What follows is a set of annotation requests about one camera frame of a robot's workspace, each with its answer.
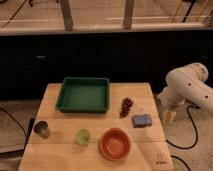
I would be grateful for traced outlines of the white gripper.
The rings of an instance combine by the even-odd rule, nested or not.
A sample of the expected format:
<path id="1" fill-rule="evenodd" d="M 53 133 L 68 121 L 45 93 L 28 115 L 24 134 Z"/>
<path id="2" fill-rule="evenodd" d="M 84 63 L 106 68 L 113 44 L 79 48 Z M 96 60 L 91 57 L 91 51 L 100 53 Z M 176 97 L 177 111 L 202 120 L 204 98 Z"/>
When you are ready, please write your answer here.
<path id="1" fill-rule="evenodd" d="M 185 103 L 185 98 L 177 94 L 172 88 L 166 86 L 161 93 L 157 95 L 162 106 L 167 109 L 176 108 Z M 172 110 L 166 110 L 163 116 L 163 122 L 165 125 L 170 125 L 176 117 L 176 112 Z"/>

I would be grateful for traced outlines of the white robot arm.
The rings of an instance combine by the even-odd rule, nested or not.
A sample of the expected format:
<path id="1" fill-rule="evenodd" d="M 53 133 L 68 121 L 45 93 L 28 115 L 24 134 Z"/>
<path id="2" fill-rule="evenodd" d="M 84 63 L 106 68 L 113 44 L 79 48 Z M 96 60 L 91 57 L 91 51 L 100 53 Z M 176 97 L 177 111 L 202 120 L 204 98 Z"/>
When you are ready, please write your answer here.
<path id="1" fill-rule="evenodd" d="M 202 63 L 191 63 L 169 71 L 166 86 L 157 98 L 162 105 L 163 125 L 170 125 L 175 109 L 189 100 L 209 114 L 213 114 L 213 88 L 205 84 L 209 72 Z"/>

